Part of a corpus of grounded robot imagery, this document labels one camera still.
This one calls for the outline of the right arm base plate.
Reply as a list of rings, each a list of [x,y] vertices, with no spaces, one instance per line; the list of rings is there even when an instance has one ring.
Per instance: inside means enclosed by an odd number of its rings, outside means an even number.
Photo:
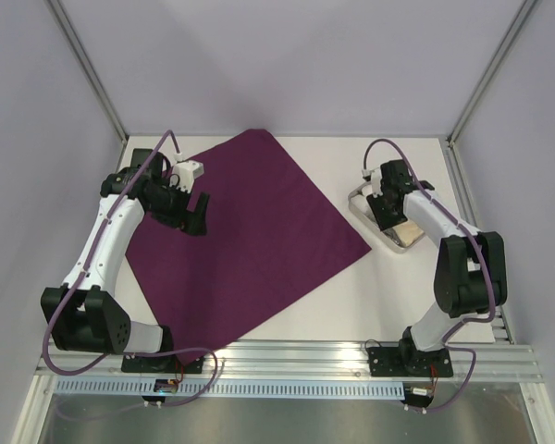
[[[451,378],[454,376],[450,353],[439,351],[403,351],[400,346],[367,349],[372,377]]]

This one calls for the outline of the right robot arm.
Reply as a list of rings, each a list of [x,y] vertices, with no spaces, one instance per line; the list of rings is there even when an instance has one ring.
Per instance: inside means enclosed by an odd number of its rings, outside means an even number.
[[[438,248],[435,302],[399,341],[401,369],[418,375],[458,330],[491,320],[506,302],[504,241],[453,214],[435,188],[417,180],[401,160],[365,169],[363,179],[371,188],[365,200],[380,233],[399,241],[406,233],[402,225],[412,222]]]

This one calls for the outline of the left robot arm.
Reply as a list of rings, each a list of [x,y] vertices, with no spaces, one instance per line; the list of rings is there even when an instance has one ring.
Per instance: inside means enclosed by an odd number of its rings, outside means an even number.
[[[146,216],[191,236],[205,235],[209,196],[189,210],[202,163],[177,156],[173,162],[150,149],[133,152],[129,166],[101,184],[97,217],[77,263],[63,282],[46,288],[41,307],[56,347],[67,352],[142,353],[156,371],[175,360],[164,327],[135,321],[115,297],[117,276],[136,228]]]

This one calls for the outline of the purple cloth mat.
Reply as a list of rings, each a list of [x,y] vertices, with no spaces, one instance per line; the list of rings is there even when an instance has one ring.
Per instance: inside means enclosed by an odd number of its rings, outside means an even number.
[[[272,134],[248,129],[201,154],[201,237],[146,216],[126,257],[183,364],[239,339],[369,252]]]

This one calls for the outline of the steel instrument tray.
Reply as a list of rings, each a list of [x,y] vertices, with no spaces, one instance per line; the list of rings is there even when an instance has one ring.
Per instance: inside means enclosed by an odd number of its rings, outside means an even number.
[[[411,249],[415,244],[413,244],[410,248],[402,248],[399,245],[397,245],[388,235],[388,228],[384,231],[381,231],[379,226],[376,223],[376,219],[374,217],[374,214],[372,212],[372,210],[370,209],[368,212],[363,213],[361,212],[358,208],[356,208],[353,204],[352,204],[352,197],[355,195],[362,195],[361,193],[361,187],[363,185],[360,185],[359,187],[357,187],[355,190],[353,190],[349,195],[348,195],[348,208],[351,211],[351,213],[371,232],[373,233],[375,236],[377,236],[385,245],[387,245],[393,252],[395,253],[405,253],[406,251],[408,251],[409,249]]]

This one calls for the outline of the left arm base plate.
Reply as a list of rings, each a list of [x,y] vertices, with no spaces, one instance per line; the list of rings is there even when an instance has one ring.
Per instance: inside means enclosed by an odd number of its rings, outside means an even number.
[[[186,374],[200,375],[206,355],[212,350],[189,347],[155,353],[126,353],[122,359],[121,372],[125,374]]]

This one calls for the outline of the gauze packet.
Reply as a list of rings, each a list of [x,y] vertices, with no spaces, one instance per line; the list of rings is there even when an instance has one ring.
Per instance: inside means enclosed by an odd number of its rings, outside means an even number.
[[[411,220],[388,229],[388,236],[402,248],[410,248],[424,235],[425,233]]]

